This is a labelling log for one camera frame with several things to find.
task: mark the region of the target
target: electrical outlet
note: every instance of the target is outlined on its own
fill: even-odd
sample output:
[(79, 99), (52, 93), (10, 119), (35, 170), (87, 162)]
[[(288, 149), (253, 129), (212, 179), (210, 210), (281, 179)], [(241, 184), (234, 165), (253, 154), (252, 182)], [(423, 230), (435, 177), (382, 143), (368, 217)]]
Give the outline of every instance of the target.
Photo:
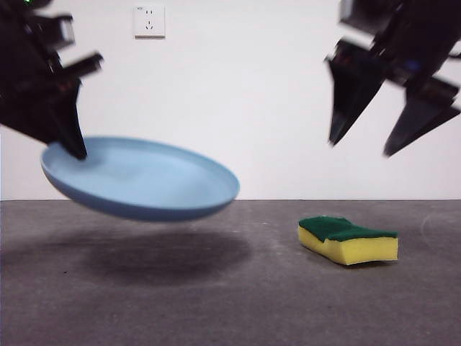
[(135, 37), (165, 37), (165, 6), (135, 6)]

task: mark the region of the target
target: light blue plate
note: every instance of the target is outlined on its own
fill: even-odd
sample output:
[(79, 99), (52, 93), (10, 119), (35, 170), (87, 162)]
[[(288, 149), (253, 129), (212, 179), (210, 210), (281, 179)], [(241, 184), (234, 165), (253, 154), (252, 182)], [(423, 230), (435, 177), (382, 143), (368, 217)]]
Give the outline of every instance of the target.
[(85, 138), (79, 161), (59, 144), (43, 152), (43, 171), (78, 203), (123, 218), (183, 221), (213, 214), (237, 196), (231, 171), (204, 156), (131, 138)]

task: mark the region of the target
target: white wall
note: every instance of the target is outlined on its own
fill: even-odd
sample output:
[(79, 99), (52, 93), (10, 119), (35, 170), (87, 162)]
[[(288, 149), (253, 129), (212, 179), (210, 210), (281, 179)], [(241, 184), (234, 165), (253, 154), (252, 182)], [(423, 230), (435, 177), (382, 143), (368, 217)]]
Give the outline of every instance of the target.
[[(104, 71), (84, 80), (86, 135), (135, 136), (211, 156), (241, 181), (240, 198), (461, 198), (461, 118), (391, 159), (382, 148), (403, 93), (386, 84), (346, 138), (327, 144), (331, 81), (323, 63), (342, 35), (337, 1), (164, 0), (166, 40), (134, 40), (127, 0), (55, 0), (77, 46)], [(461, 69), (442, 74), (461, 82)], [(44, 145), (1, 129), (3, 199), (62, 198), (44, 178)]]

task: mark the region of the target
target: kitchen sponge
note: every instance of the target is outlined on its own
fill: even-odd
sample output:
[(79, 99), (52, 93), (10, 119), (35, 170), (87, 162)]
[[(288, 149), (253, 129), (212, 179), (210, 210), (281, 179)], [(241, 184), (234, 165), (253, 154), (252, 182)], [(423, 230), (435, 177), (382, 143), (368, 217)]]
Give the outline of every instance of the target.
[(396, 232), (366, 229), (345, 218), (303, 219), (299, 222), (298, 236), (305, 247), (342, 265), (398, 258)]

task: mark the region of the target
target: gray floor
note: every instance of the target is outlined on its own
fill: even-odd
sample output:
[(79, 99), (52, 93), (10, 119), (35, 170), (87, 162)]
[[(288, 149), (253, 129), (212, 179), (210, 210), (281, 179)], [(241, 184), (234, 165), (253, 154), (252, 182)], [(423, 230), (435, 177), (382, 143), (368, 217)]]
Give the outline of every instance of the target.
[[(461, 345), (461, 202), (236, 201), (193, 223), (1, 204), (2, 345)], [(342, 267), (302, 217), (400, 232)]]

